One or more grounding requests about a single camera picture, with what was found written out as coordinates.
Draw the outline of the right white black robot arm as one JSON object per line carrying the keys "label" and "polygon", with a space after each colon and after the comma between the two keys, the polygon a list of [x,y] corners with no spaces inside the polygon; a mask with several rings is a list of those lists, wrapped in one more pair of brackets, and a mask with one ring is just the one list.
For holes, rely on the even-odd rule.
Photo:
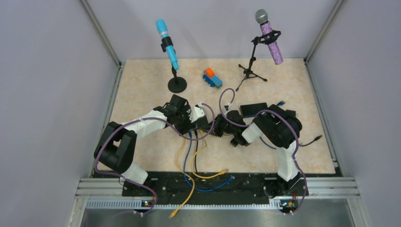
{"label": "right white black robot arm", "polygon": [[294,179],[299,176],[300,170],[294,159],[302,124],[294,111],[271,105],[253,115],[243,116],[238,110],[229,110],[217,115],[214,126],[209,123],[201,130],[212,130],[211,134],[217,137],[231,135],[230,144],[233,147],[249,146],[266,136],[278,151],[278,191],[290,195],[296,189]]}

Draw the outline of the large black network switch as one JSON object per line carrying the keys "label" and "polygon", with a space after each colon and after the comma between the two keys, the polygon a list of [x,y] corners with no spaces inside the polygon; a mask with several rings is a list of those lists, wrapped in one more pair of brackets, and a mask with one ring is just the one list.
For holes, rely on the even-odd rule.
{"label": "large black network switch", "polygon": [[200,130],[202,132],[209,132],[212,127],[212,122],[205,118],[200,118],[190,126],[190,132]]}

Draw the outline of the small black ribbed network switch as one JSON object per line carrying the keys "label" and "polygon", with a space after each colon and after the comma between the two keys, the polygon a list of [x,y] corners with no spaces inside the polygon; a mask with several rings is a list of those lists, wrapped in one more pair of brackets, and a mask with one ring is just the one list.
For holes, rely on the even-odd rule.
{"label": "small black ribbed network switch", "polygon": [[255,103],[255,104],[248,104],[248,105],[240,105],[239,110],[241,115],[244,118],[252,118],[254,117],[259,111],[265,110],[268,108],[266,102],[264,103]]}

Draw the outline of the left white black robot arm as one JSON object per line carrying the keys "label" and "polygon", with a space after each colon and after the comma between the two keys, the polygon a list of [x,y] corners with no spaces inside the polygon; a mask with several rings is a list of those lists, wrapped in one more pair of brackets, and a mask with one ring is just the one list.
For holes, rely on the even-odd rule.
{"label": "left white black robot arm", "polygon": [[148,173],[134,163],[137,141],[166,127],[184,135],[208,125],[204,107],[204,103],[190,106],[187,99],[173,95],[163,106],[157,106],[131,122],[109,122],[94,151],[94,158],[134,182],[133,188],[139,195],[147,195],[152,183],[147,180]]}

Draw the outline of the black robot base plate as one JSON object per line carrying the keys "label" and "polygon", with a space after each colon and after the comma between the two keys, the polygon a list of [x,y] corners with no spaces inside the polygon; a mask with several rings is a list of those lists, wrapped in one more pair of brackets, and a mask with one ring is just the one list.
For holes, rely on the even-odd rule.
{"label": "black robot base plate", "polygon": [[252,205],[268,204],[285,197],[284,206],[291,206],[309,195],[302,175],[286,182],[271,173],[229,173],[209,180],[184,177],[179,172],[150,172],[145,188],[117,177],[123,197],[157,195],[157,205]]}

